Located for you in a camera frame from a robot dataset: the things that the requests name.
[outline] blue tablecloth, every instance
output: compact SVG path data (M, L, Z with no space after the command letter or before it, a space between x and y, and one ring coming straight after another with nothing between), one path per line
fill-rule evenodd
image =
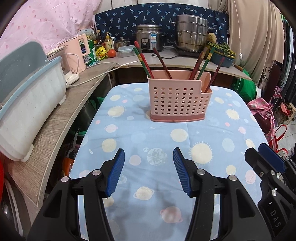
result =
M194 199L182 190L173 163L173 149L214 176L235 174L254 202L261 199L260 179L245 162L247 148L266 139L234 91L212 86L204 120L158 123L149 118L148 83L116 86L92 121L75 159L70 177L86 176L113 159L118 148L125 164L115 192L104 200L116 241L182 241L192 216ZM212 238L219 224L215 198ZM81 234L87 239L83 197L79 197Z

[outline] tiled floor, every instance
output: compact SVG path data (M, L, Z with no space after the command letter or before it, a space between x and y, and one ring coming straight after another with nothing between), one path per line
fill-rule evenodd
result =
M276 136L279 138L285 131L284 127L281 127L277 132ZM289 152L294 149L296 143L296 120L291 121L287 126L287 132L284 137L278 141L279 149L285 148Z

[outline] red chopstick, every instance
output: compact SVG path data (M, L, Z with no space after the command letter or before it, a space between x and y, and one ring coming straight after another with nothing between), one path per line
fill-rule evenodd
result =
M154 51L154 53L156 53L156 55L157 55L158 59L160 60L161 64L163 65L163 68L165 69L165 71L166 71L167 75L168 75L168 76L169 76L169 78L172 80L172 79L173 79L173 77L170 75L170 72L168 71L168 68L166 67L165 63L163 62L163 60L162 60L162 58L161 58L161 56L160 56L159 52L157 51L157 49L156 49L156 48L153 48L153 51Z
M196 61L196 64L191 72L191 75L189 77L190 80L194 80L197 72L198 72L198 69L200 68L200 65L202 63L202 60L205 56L205 53L207 52L208 48L207 47L204 47L204 50L200 53L200 55L198 56L198 59Z
M221 68L221 65L223 64L224 59L225 59L225 57L222 57L222 59L221 59L219 65L218 65L218 67L217 67L217 69L216 69L214 75L212 76L211 81L209 82L207 88L205 89L205 92L204 92L204 93L206 93L206 92L209 90L211 84L214 82L214 80L215 80L215 78L216 78L216 76L217 76L217 74L218 74L218 71L219 71L219 69Z
M143 55L142 49L141 49L141 47L140 47L138 41L135 41L135 46L136 46L136 48L138 49L139 54L141 55L144 64L146 65L146 68L147 68L147 70L148 70L148 72L149 72L149 74L150 74L150 76L151 76L151 79L154 79L154 76L153 76L153 74L152 74L152 72L151 72L151 69L149 68L149 65L148 65L148 63L147 63L147 61L146 61L146 59L145 59L145 56Z

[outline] wooden countertop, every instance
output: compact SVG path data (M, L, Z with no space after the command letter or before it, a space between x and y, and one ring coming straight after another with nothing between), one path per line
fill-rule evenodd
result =
M166 58L171 58L173 56L176 56L176 54L177 52L172 47L165 47L165 49L162 52L160 52L160 56L166 57ZM144 56L150 67L162 67L159 59L157 57L153 57L152 53L144 53ZM115 58L105 59L102 62L114 61L119 64L125 64L135 60L138 60L136 55L131 57L124 57L124 58L120 58L117 55ZM196 60L197 60L196 58L190 58L190 57L175 57L172 59L163 59L167 67L178 67L178 68L187 68L187 69L193 69L196 63ZM205 60L202 61L202 64L200 65L200 69L202 68L204 62ZM142 65L140 62L136 62L136 63L122 66L122 68L131 68L131 67L142 67ZM217 68L216 64L209 62L205 70L215 72L216 68ZM244 78L246 80L251 80L251 78L248 77L244 72L241 72L240 70L238 70L233 66L231 66L230 68L221 67L219 70L219 73L235 76L238 78Z
M74 84L89 80L111 70L114 63L101 64L79 74ZM66 100L57 106L43 124L34 141L34 149L28 161L8 161L7 169L18 187L37 206L41 207L50 171L73 121L100 84L103 75L83 85L68 89Z

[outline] tomato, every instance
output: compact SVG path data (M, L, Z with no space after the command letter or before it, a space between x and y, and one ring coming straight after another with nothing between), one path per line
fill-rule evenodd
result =
M113 58L116 56L116 51L114 49L110 49L107 54L110 58Z

